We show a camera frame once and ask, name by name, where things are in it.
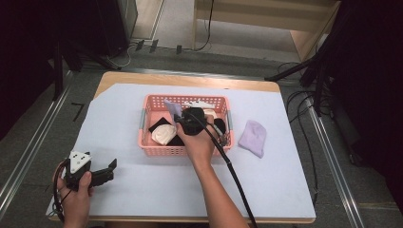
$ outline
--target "pink plastic basket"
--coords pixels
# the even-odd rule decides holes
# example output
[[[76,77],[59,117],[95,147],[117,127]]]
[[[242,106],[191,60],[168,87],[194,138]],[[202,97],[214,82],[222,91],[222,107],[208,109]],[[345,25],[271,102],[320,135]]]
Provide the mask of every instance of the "pink plastic basket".
[[[172,103],[183,104],[185,102],[203,101],[214,105],[213,109],[217,113],[218,118],[222,118],[226,125],[226,133],[224,137],[227,145],[223,148],[227,152],[233,145],[234,133],[232,130],[231,113],[228,99],[222,96],[185,96],[185,95],[168,95],[168,94],[150,94],[144,99],[143,113],[140,120],[138,144],[145,154],[148,156],[182,156],[186,155],[184,146],[166,146],[160,145],[151,139],[151,133],[148,128],[155,124],[160,118],[165,117],[172,123],[171,116],[164,104],[164,100]]]

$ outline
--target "hand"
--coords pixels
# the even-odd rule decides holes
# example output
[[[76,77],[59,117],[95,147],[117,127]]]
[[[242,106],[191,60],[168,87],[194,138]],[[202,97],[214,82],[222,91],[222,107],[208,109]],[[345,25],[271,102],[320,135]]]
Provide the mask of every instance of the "hand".
[[[66,182],[62,179],[62,172],[63,170],[57,180],[57,190],[60,192],[65,214],[64,228],[84,228],[88,223],[89,197],[93,193],[93,188],[88,188],[91,184],[91,172],[85,172],[81,177],[78,192],[66,187]]]
[[[213,116],[205,115],[205,118],[208,123],[214,124]],[[213,134],[214,137],[217,137],[217,133],[212,126],[208,125],[207,129]],[[179,137],[181,137],[186,148],[187,155],[195,167],[207,164],[210,165],[211,157],[214,151],[214,144],[205,130],[202,130],[196,136],[188,136],[184,134],[181,124],[177,123],[177,134]]]

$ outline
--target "lavender sock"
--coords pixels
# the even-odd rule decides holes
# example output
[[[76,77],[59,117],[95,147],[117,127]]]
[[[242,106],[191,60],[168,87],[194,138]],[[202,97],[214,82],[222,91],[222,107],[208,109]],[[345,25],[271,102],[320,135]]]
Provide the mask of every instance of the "lavender sock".
[[[249,120],[246,123],[238,145],[251,151],[259,158],[263,158],[263,146],[265,139],[266,129],[260,123]]]
[[[182,106],[180,104],[171,103],[168,100],[163,100],[165,106],[168,108],[169,114],[171,114],[172,123],[175,122],[174,115],[181,116],[182,115]]]

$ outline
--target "cable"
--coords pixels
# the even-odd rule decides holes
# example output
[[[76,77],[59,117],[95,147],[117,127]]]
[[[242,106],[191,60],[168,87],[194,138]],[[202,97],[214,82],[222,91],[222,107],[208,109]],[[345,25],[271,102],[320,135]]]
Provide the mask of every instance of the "cable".
[[[207,129],[207,127],[206,127],[205,124],[203,124],[203,123],[202,123],[195,115],[193,115],[192,113],[189,112],[188,114],[189,114],[191,117],[193,117],[193,119],[194,119],[195,121],[197,121],[197,122],[203,127],[203,129],[205,130],[205,132],[207,132],[207,134],[210,136],[211,141],[213,141],[213,144],[214,144],[214,145],[217,147],[217,149],[219,150],[220,154],[222,155],[222,158],[225,160],[225,162],[226,162],[226,164],[227,164],[227,166],[228,166],[229,172],[231,173],[232,178],[233,178],[234,181],[235,181],[235,184],[236,184],[237,187],[238,187],[238,190],[240,191],[240,196],[242,197],[242,201],[243,201],[243,204],[245,205],[245,208],[246,208],[246,211],[247,211],[247,213],[248,213],[249,219],[251,219],[251,222],[252,222],[253,226],[254,226],[255,228],[258,228],[258,225],[256,224],[255,217],[253,216],[252,210],[251,210],[251,208],[249,207],[248,200],[246,199],[245,193],[243,192],[242,186],[240,185],[240,180],[238,179],[237,174],[235,173],[235,169],[234,169],[234,167],[232,166],[231,161],[230,161],[230,160],[228,159],[228,157],[226,156],[226,154],[225,154],[225,152],[224,152],[222,146],[219,144],[219,142],[216,140],[216,138],[214,138],[213,134],[211,134],[211,132]]]
[[[299,127],[301,128],[302,134],[303,134],[304,139],[305,139],[305,141],[306,141],[306,143],[307,143],[308,150],[309,150],[309,154],[310,154],[310,158],[311,158],[311,164],[312,164],[312,169],[313,169],[313,173],[314,173],[314,190],[315,190],[314,197],[313,197],[313,199],[312,199],[312,204],[313,204],[314,207],[315,207],[316,204],[317,204],[317,193],[318,193],[317,166],[316,166],[316,163],[315,163],[315,160],[314,160],[314,154],[313,154],[313,152],[312,152],[311,144],[309,143],[307,134],[306,134],[306,132],[305,132],[305,129],[304,129],[303,125],[302,125],[302,121],[301,121],[301,118],[300,118],[303,113],[305,113],[309,108],[311,108],[310,106],[308,106],[308,107],[306,107],[304,110],[300,111],[300,108],[301,108],[302,104],[303,104],[307,99],[309,99],[309,98],[312,97],[312,96],[313,96],[313,95],[308,95],[308,96],[306,96],[306,97],[305,97],[304,99],[302,99],[302,101],[299,103],[299,105],[298,105],[298,107],[297,107],[297,115],[296,115],[296,118],[298,119]]]
[[[280,69],[281,67],[283,67],[283,66],[285,66],[285,65],[290,65],[290,64],[298,65],[299,63],[297,63],[297,62],[288,62],[288,63],[281,64],[281,65],[278,66],[278,73],[280,73],[279,69]]]
[[[67,192],[67,194],[62,198],[62,200],[60,200],[60,203],[63,203],[63,201],[66,199],[66,197],[70,194],[70,192],[71,192],[71,189],[70,189],[70,191],[68,191]]]
[[[288,116],[288,106],[290,105],[291,101],[292,101],[294,98],[296,98],[297,95],[299,95],[299,94],[301,94],[301,93],[315,93],[315,92],[314,92],[314,91],[305,90],[305,91],[297,91],[297,92],[292,93],[292,94],[288,97],[287,103],[286,103],[286,106],[285,106],[285,112],[287,113],[287,116]]]
[[[130,51],[130,49],[133,48],[133,47],[136,47],[136,46],[130,46],[130,47],[127,48],[126,53],[127,53],[127,55],[128,55],[128,62],[127,62],[126,64],[124,64],[124,65],[118,65],[118,64],[114,63],[112,60],[109,59],[109,56],[106,56],[106,58],[107,58],[107,60],[108,60],[111,64],[115,65],[116,67],[126,67],[126,66],[128,66],[128,65],[130,64],[130,62],[131,62],[131,56],[130,56],[129,51]]]
[[[59,220],[65,222],[65,216],[63,215],[63,207],[62,202],[59,201],[59,197],[57,194],[57,181],[59,179],[59,175],[62,172],[62,169],[66,167],[68,163],[68,159],[64,160],[59,167],[57,167],[56,173],[53,178],[53,212],[57,214]]]
[[[210,34],[211,34],[211,17],[213,16],[213,7],[214,7],[214,0],[211,1],[211,9],[210,9],[210,18],[208,19],[208,31],[207,31],[207,41],[202,47],[196,48],[195,51],[202,50],[210,41]]]

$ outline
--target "white table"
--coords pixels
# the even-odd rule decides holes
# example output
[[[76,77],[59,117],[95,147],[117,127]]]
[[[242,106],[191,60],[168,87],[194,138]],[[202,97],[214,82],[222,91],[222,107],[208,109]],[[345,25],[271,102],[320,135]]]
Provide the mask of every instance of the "white table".
[[[116,72],[107,73],[103,80],[105,83],[101,82],[100,89],[104,92],[97,93],[91,102],[74,150],[91,152],[93,171],[107,167],[115,158],[118,167],[114,180],[95,188],[90,219],[207,221],[202,189],[190,160],[187,157],[147,157],[137,144],[145,95],[195,94],[228,98],[236,142],[248,120],[261,123],[267,130],[262,159],[236,143],[227,153],[257,222],[310,223],[315,220],[316,213],[277,85]],[[112,85],[108,80],[138,83]],[[223,84],[226,82],[235,89],[206,88],[201,84],[193,87],[187,83],[188,86],[144,85],[142,80],[150,80],[151,84],[177,82],[179,85],[207,80],[207,85],[215,82],[215,87],[226,87]],[[275,92],[240,89],[253,84]],[[225,162],[216,157],[212,163],[229,196],[247,218]]]

